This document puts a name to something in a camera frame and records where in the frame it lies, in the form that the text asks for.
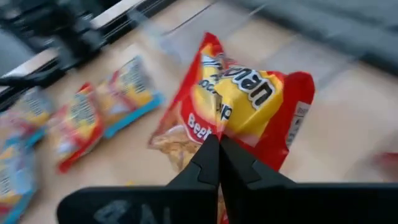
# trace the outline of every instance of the table surface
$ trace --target table surface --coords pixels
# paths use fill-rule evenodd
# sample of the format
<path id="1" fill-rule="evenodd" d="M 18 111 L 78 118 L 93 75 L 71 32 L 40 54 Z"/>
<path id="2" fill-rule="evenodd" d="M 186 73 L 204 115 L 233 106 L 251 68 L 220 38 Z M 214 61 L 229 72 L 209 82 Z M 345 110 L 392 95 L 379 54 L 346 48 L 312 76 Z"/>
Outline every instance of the table surface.
<path id="1" fill-rule="evenodd" d="M 179 0 L 152 21 L 170 30 L 208 3 L 207 0 Z M 253 18 L 223 40 L 223 44 L 230 57 L 255 65 L 295 36 L 275 24 Z M 84 82 L 97 84 L 135 55 L 141 55 L 148 74 L 169 102 L 186 67 L 174 63 L 146 37 L 141 28 L 131 31 L 90 64 L 70 72 L 45 91 L 60 106 Z M 317 92 L 281 173 L 297 182 L 388 181 L 388 176 L 367 161 L 379 150 L 394 149 L 398 128 L 397 87 L 396 78 L 362 63 L 352 65 L 332 79 Z M 166 155 L 146 145 L 166 107 L 167 103 L 112 139 L 102 140 L 94 151 L 63 175 L 56 172 L 50 141 L 45 138 L 38 143 L 35 150 L 40 189 L 21 223 L 56 223 L 55 209 L 59 201 L 82 187 L 125 185 L 130 181 L 138 185 L 166 184 L 176 173 Z"/>

